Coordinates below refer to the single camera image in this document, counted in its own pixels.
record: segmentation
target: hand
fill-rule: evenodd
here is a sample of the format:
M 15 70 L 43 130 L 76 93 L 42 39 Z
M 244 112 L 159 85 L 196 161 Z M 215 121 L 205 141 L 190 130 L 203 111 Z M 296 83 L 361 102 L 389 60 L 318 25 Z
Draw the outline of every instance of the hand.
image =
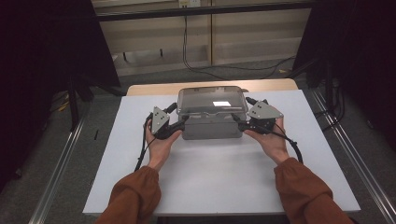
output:
M 151 133 L 151 130 L 149 129 L 150 124 L 151 120 L 148 121 L 148 126 L 146 127 L 146 141 L 149 144 L 148 167 L 151 167 L 159 172 L 169 157 L 172 144 L 181 135 L 181 130 L 173 133 L 169 138 L 161 140 L 156 139 Z
M 279 127 L 275 125 L 274 132 L 283 134 L 279 129 L 281 128 L 283 131 L 285 130 L 283 128 L 283 118 L 277 119 L 276 124 Z M 246 130 L 244 133 L 256 139 L 262 146 L 262 150 L 265 152 L 265 154 L 269 156 L 276 164 L 280 164 L 282 161 L 285 161 L 290 157 L 288 151 L 286 150 L 285 139 L 271 133 L 262 135 L 251 130 Z

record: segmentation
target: sleeve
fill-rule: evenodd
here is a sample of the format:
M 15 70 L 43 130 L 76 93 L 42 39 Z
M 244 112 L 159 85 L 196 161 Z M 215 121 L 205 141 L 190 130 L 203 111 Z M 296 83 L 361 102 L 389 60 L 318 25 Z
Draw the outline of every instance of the sleeve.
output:
M 125 176 L 114 186 L 107 209 L 95 223 L 149 223 L 161 199 L 158 181 L 158 172 L 147 166 Z
M 276 189 L 290 223 L 353 223 L 332 200 L 332 191 L 294 158 L 275 168 Z

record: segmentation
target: storage box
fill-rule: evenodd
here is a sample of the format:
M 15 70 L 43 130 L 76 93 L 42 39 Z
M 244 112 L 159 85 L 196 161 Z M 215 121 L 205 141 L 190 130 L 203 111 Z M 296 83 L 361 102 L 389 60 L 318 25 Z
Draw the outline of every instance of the storage box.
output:
M 183 89 L 178 94 L 178 119 L 189 116 L 183 139 L 238 138 L 242 133 L 231 114 L 245 120 L 248 106 L 237 86 Z

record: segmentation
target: white tabletop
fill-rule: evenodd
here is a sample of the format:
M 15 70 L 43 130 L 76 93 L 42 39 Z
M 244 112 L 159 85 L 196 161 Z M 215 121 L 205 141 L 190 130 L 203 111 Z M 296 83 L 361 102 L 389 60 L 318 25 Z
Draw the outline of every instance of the white tabletop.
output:
M 267 99 L 285 115 L 289 138 L 298 143 L 304 164 L 332 189 L 344 211 L 360 207 L 301 91 L 248 92 Z M 152 108 L 166 108 L 176 95 L 123 97 L 83 213 L 99 215 L 114 184 L 134 170 L 141 150 L 142 125 Z M 174 112 L 171 123 L 177 121 Z M 294 150 L 288 151 L 295 157 Z M 143 165 L 149 161 L 149 154 Z M 276 164 L 257 142 L 236 139 L 183 140 L 173 145 L 160 172 L 163 193 L 156 216 L 263 215 L 284 213 L 275 187 Z

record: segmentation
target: table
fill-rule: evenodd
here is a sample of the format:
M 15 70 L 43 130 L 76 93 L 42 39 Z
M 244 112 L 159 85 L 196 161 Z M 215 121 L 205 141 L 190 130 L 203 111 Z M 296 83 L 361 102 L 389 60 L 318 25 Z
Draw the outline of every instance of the table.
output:
M 132 96 L 122 99 L 83 212 L 99 215 L 106 208 L 112 186 L 133 171 L 131 163 L 138 157 L 141 144 L 140 121 L 147 116 L 141 111 L 149 111 L 155 104 L 158 107 L 170 105 L 177 99 L 175 93 L 181 88 L 218 85 L 238 85 L 249 91 L 245 93 L 246 96 L 265 97 L 270 104 L 273 102 L 285 115 L 288 135 L 299 143 L 305 165 L 331 187 L 334 200 L 343 210 L 360 210 L 304 95 L 297 90 L 293 80 L 279 79 L 132 86 L 128 91 L 128 95 Z M 171 122 L 176 118 L 175 114 L 171 115 Z M 288 151 L 291 156 L 294 155 L 290 146 Z M 186 141 L 179 138 L 160 172 L 163 197 L 154 215 L 170 217 L 282 213 L 283 208 L 275 190 L 275 166 L 262 153 L 260 146 L 245 135 L 238 139 Z

